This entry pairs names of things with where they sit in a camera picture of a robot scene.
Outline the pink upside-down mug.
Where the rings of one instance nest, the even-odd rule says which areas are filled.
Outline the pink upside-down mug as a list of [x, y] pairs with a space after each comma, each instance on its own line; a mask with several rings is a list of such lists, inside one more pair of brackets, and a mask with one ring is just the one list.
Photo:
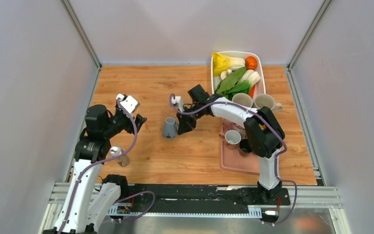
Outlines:
[[229, 130], [234, 130], [234, 131], [237, 131], [241, 135], [242, 138], [245, 138], [246, 136], [245, 129], [234, 122], [231, 122], [223, 118], [222, 126], [225, 132]]

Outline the small pink dotted mug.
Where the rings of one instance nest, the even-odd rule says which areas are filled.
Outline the small pink dotted mug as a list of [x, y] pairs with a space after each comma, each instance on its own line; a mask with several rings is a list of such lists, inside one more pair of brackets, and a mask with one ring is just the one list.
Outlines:
[[238, 147], [242, 137], [236, 130], [228, 130], [227, 132], [220, 132], [219, 136], [222, 140], [222, 146], [228, 149], [235, 149]]

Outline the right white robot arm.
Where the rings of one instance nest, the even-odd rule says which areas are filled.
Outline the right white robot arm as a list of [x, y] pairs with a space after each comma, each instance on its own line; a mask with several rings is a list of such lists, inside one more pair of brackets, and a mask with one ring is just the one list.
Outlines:
[[287, 146], [284, 131], [273, 112], [267, 107], [245, 107], [219, 94], [209, 95], [201, 85], [190, 89], [188, 94], [193, 104], [187, 109], [180, 96], [169, 96], [169, 104], [177, 112], [179, 121], [177, 134], [194, 130], [196, 121], [207, 115], [220, 117], [244, 128], [250, 149], [259, 158], [259, 199], [265, 204], [276, 200], [277, 190], [282, 186], [278, 157], [287, 151]]

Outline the small brown mug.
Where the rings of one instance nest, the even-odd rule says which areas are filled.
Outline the small brown mug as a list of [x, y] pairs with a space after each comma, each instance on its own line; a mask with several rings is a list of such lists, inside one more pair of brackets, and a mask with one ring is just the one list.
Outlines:
[[247, 156], [249, 154], [251, 154], [253, 151], [249, 145], [249, 141], [248, 139], [243, 139], [240, 141], [239, 143], [239, 154], [241, 156]]

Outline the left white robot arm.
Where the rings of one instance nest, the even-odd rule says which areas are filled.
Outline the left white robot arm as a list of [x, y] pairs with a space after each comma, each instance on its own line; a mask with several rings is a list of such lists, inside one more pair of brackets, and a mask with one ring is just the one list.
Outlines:
[[111, 138], [122, 131], [137, 135], [146, 118], [133, 116], [138, 103], [127, 101], [115, 105], [112, 114], [104, 105], [87, 109], [86, 127], [75, 146], [73, 177], [67, 196], [53, 228], [45, 234], [96, 234], [115, 201], [128, 199], [127, 179], [121, 175], [108, 175], [95, 199], [92, 194], [95, 182], [110, 151]]

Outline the grey-blue dotted mug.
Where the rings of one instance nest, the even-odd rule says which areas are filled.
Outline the grey-blue dotted mug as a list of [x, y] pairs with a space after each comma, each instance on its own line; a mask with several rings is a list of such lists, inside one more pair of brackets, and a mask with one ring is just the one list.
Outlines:
[[162, 136], [164, 139], [172, 140], [177, 137], [178, 124], [175, 118], [168, 117], [165, 120]]

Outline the tall white floral mug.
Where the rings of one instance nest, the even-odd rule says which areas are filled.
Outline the tall white floral mug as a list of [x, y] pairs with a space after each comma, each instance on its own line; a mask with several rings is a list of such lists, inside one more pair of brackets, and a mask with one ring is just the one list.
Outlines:
[[279, 112], [283, 109], [283, 105], [276, 102], [274, 98], [268, 94], [259, 94], [254, 98], [253, 107], [261, 109], [262, 107], [269, 108], [273, 113]]

